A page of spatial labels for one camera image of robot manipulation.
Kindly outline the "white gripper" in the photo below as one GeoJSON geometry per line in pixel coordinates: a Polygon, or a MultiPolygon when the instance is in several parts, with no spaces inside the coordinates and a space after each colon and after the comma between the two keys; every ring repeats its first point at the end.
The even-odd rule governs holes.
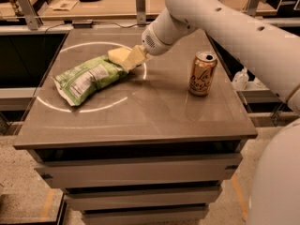
{"type": "Polygon", "coordinates": [[[159,56],[166,53],[171,47],[158,39],[155,34],[152,24],[148,25],[142,32],[142,45],[136,45],[125,61],[123,62],[123,69],[126,72],[131,71],[138,65],[142,64],[147,59],[147,54],[152,56],[159,56]]]}

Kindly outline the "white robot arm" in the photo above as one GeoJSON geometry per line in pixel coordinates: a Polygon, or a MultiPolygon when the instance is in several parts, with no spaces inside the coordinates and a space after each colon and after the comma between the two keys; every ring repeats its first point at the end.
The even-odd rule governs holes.
{"type": "MultiPolygon", "coordinates": [[[[142,33],[144,50],[167,52],[202,29],[250,70],[295,113],[300,113],[300,37],[226,7],[218,0],[165,0],[142,33]]],[[[300,120],[283,128],[257,165],[247,225],[300,225],[300,120]]]]}

